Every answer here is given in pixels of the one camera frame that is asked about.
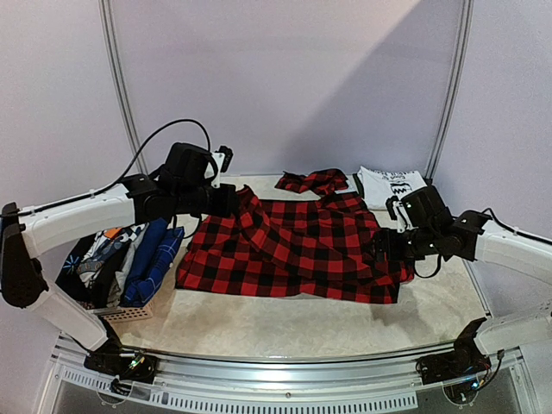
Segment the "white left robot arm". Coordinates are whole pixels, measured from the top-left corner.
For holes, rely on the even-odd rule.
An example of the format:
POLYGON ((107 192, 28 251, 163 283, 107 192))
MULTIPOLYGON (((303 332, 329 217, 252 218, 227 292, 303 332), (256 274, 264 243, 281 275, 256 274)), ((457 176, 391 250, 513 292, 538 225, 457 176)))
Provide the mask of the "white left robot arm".
POLYGON ((105 229, 149 223, 177 215, 228 217, 238 208, 230 184, 181 186, 169 189, 143 174, 125 178, 98 195, 60 200, 51 209, 18 209, 11 203, 1 214, 1 295, 16 308, 32 311, 94 352, 110 374, 128 367, 126 352, 113 342, 101 319, 88 313, 42 274, 44 253, 105 229))

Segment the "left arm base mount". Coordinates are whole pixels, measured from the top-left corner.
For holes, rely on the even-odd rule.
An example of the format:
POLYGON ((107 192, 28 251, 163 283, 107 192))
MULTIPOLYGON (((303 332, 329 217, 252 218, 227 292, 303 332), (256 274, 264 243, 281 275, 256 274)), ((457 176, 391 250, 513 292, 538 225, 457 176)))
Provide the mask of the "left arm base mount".
POLYGON ((141 351, 125 349, 118 342, 107 341, 95 351, 89 351, 84 367, 98 373, 152 384, 157 374, 159 358, 141 351))

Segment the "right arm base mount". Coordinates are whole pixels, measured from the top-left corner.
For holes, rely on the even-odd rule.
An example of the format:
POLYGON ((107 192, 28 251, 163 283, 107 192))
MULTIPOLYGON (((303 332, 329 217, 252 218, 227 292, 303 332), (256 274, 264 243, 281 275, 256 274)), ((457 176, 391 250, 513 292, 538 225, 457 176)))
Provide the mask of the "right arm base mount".
POLYGON ((424 385, 454 380, 483 372, 483 382, 490 380, 492 363, 489 353, 482 352, 475 344, 477 330, 486 322, 482 317, 470 322, 454 340, 451 351, 429 354, 416 361, 416 371, 424 385))

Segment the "red black plaid garment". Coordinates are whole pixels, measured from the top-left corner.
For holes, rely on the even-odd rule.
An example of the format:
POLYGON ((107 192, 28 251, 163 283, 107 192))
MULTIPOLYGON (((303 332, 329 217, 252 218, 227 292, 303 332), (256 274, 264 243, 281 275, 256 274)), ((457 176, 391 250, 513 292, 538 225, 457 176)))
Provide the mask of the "red black plaid garment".
POLYGON ((276 189, 312 201, 259 198, 237 192, 236 214, 209 216, 188 244, 176 271, 178 289, 263 298, 307 294, 361 304, 395 304, 414 278, 409 261, 378 261, 380 231, 361 196, 339 169, 286 172, 276 189))

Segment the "white and green raglan shirt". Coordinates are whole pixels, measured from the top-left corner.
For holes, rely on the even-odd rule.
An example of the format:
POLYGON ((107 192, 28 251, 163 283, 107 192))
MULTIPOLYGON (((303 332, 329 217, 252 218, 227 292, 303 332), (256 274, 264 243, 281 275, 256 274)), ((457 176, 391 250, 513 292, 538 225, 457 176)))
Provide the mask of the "white and green raglan shirt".
POLYGON ((389 198, 401 199, 427 185, 418 171, 387 172, 361 166, 353 177, 359 194, 370 210, 385 210, 389 198))

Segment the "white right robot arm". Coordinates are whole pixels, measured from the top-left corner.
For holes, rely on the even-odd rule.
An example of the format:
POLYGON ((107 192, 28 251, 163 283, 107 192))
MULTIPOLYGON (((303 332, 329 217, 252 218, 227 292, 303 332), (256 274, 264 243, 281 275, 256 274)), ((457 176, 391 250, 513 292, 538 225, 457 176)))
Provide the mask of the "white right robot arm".
MULTIPOLYGON (((492 212, 467 210, 453 218, 447 210, 434 216, 415 213, 410 217, 399 211, 395 218, 396 229, 380 229, 373 237, 371 249, 378 261, 413 262, 429 255, 438 261, 458 257, 551 283, 551 240, 500 223, 492 212)), ((480 354, 550 338, 548 300, 529 310, 472 323, 457 337, 457 349, 447 355, 446 368, 454 376, 463 376, 478 364, 480 354)))

